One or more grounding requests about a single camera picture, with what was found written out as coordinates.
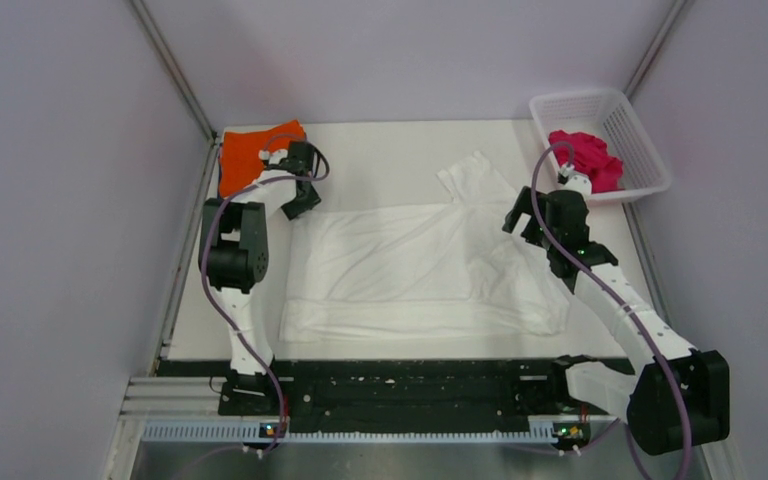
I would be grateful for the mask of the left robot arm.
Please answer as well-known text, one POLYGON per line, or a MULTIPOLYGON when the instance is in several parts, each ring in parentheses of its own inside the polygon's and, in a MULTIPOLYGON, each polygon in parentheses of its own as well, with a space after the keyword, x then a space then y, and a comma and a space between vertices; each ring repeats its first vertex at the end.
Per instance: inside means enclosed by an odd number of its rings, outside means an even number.
POLYGON ((220 154, 217 191, 202 207, 199 283, 230 337, 229 389, 242 391, 257 413, 274 410, 283 397, 266 333, 268 222, 312 210, 321 201, 315 185, 329 174, 322 152, 304 136, 233 135, 220 154))

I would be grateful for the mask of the white printed t shirt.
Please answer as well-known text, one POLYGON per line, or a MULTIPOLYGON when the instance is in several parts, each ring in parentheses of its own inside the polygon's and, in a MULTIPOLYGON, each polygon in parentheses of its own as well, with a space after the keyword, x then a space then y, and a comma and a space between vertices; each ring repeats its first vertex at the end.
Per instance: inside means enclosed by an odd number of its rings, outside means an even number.
POLYGON ((284 341, 554 336, 569 302, 541 249, 505 233, 516 193, 481 153, 441 170, 446 203, 294 223, 284 341))

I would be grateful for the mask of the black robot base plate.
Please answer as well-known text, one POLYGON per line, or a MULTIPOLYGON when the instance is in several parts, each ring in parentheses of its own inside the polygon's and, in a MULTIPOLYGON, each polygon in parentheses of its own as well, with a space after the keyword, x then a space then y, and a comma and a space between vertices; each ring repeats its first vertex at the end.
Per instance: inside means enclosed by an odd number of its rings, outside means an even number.
POLYGON ((276 416, 302 433, 524 432, 539 416, 603 409, 557 394, 550 359, 276 360, 279 401, 231 391, 227 361, 163 360, 160 377, 208 377, 222 416, 276 416))

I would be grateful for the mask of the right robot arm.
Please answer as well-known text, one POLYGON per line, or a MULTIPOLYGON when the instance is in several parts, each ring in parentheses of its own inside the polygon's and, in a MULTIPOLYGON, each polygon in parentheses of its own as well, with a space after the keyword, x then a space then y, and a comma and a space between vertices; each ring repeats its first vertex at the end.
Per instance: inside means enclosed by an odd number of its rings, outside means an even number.
POLYGON ((546 385, 549 404, 560 412, 582 403, 607 412, 649 455, 727 439, 727 360, 676 333, 637 293, 616 256, 591 240, 588 214, 579 192, 525 186, 502 227, 511 233, 528 218, 522 238, 545 251, 551 274, 597 317, 632 368, 621 373, 592 356, 561 356, 546 385))

